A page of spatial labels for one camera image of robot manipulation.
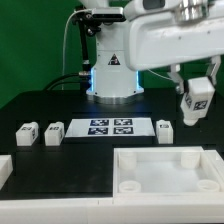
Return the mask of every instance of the marker sheet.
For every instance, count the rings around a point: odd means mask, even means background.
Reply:
[[[151,118],[73,119],[65,137],[108,136],[155,136],[155,132]]]

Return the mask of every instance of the black table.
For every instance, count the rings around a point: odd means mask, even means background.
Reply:
[[[79,91],[35,91],[18,95],[0,110],[0,154],[12,155],[14,171],[0,200],[111,197],[113,149],[161,147],[156,137],[98,137],[64,139],[46,147],[48,125],[72,119],[151,117],[169,120],[175,146],[203,146],[224,157],[224,99],[216,94],[206,118],[194,127],[183,124],[181,97],[173,89],[148,89],[142,99],[127,105],[89,102]],[[23,123],[36,121],[40,137],[31,147],[17,147],[15,133]]]

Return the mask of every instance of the small white cube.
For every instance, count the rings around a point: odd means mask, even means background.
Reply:
[[[215,88],[208,77],[188,80],[189,93],[185,93],[181,102],[184,123],[188,126],[196,124],[199,118],[206,117]]]
[[[52,123],[44,133],[46,146],[59,146],[65,136],[62,122]]]
[[[156,135],[159,144],[173,144],[173,128],[170,121],[157,121]]]
[[[39,125],[36,122],[23,124],[16,132],[17,146],[31,146],[38,137]]]
[[[12,171],[12,157],[0,156],[0,190],[4,186]]]

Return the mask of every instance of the green backdrop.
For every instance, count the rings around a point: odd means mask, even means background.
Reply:
[[[17,94],[41,90],[62,70],[62,42],[65,23],[77,0],[1,0],[0,1],[0,107]],[[88,39],[92,64],[95,42]],[[70,26],[66,73],[81,69],[78,27]],[[182,66],[184,77],[204,75],[204,61]],[[218,74],[218,91],[224,94],[224,67]],[[173,87],[170,81],[141,74],[145,88]]]

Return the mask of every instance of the white cable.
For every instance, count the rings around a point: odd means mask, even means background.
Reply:
[[[162,76],[162,75],[159,75],[158,73],[155,73],[155,72],[153,72],[152,70],[149,70],[149,69],[148,69],[148,71],[151,72],[153,75],[159,76],[160,78],[163,78],[163,79],[166,79],[166,80],[173,81],[172,79],[167,78],[167,77],[164,77],[164,76]]]
[[[62,76],[65,75],[65,66],[66,66],[66,45],[67,45],[67,35],[68,35],[68,27],[69,27],[69,23],[72,19],[73,16],[75,16],[78,13],[81,12],[91,12],[93,9],[84,9],[84,10],[80,10],[80,11],[74,11],[70,17],[67,20],[66,26],[65,26],[65,33],[64,33],[64,41],[63,41],[63,65],[62,65]]]

